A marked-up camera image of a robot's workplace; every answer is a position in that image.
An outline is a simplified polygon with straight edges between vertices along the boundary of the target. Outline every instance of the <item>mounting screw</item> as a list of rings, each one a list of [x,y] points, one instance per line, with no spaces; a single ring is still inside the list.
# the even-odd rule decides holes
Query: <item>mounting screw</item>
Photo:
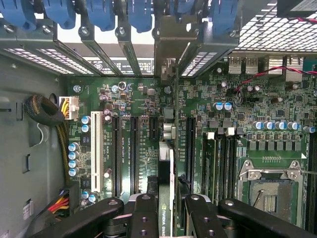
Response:
[[[197,196],[197,195],[192,195],[191,198],[194,199],[194,200],[198,200],[198,199],[199,199],[199,196]]]
[[[229,200],[225,200],[224,202],[226,205],[232,207],[234,205],[234,203],[232,201],[229,201]]]
[[[42,28],[43,28],[43,33],[46,35],[50,34],[52,32],[52,30],[49,26],[44,25],[44,26],[42,26]]]
[[[6,30],[7,33],[14,33],[14,26],[12,25],[4,25],[3,28]]]

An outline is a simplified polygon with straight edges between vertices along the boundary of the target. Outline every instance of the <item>small black component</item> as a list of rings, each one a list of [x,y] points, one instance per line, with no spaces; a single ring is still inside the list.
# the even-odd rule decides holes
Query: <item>small black component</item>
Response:
[[[224,113],[225,118],[230,118],[231,117],[231,112],[225,112]]]
[[[296,102],[302,102],[303,97],[302,96],[296,96]]]
[[[215,116],[215,113],[214,113],[214,112],[209,112],[209,113],[208,113],[208,117],[209,117],[209,118],[214,118],[214,116]]]
[[[81,177],[80,178],[80,188],[81,189],[91,189],[91,178],[90,177]]]
[[[90,134],[80,134],[80,144],[90,146]]]
[[[82,146],[81,147],[81,153],[86,153],[87,152],[87,147],[86,146]]]
[[[277,110],[276,116],[277,117],[284,117],[285,116],[285,111],[284,110]]]
[[[244,114],[243,113],[239,113],[237,118],[238,118],[238,120],[244,120]]]

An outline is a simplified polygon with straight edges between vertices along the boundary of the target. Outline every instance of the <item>screw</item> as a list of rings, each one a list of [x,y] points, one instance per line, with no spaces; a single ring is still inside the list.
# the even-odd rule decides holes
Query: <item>screw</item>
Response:
[[[14,26],[12,26],[12,25],[4,25],[3,28],[7,31],[7,33],[14,32]]]
[[[225,203],[226,205],[230,206],[230,207],[232,207],[232,206],[234,205],[234,203],[233,203],[232,201],[230,201],[230,200],[225,200],[224,203]]]
[[[199,196],[197,196],[197,195],[192,195],[191,198],[194,199],[194,200],[198,200],[198,199],[199,199]]]
[[[43,33],[46,35],[50,34],[52,32],[52,30],[49,26],[44,25],[44,26],[42,26],[42,28],[43,28]]]
[[[118,202],[113,200],[113,201],[110,201],[108,204],[109,204],[109,205],[117,205]]]

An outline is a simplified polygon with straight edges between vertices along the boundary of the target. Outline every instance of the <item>mounting hole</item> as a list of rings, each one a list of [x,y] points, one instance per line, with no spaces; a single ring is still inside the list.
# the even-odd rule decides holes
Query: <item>mounting hole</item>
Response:
[[[140,231],[140,235],[142,235],[142,236],[146,236],[147,233],[148,233],[148,232],[147,232],[146,230],[141,230],[141,231]]]
[[[209,235],[211,237],[214,237],[216,235],[216,232],[214,232],[213,230],[209,230]]]

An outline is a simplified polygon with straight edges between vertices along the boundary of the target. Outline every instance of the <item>pci express slot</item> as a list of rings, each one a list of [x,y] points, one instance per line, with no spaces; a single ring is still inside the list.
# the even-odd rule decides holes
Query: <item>pci express slot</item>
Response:
[[[139,117],[131,117],[130,121],[130,179],[131,194],[139,193],[139,159],[140,159],[140,122]]]
[[[187,180],[190,182],[190,191],[194,193],[194,169],[195,169],[195,138],[196,138],[196,119],[186,119],[186,151],[185,167]]]
[[[122,191],[121,183],[121,119],[120,117],[112,117],[112,196],[120,197]]]

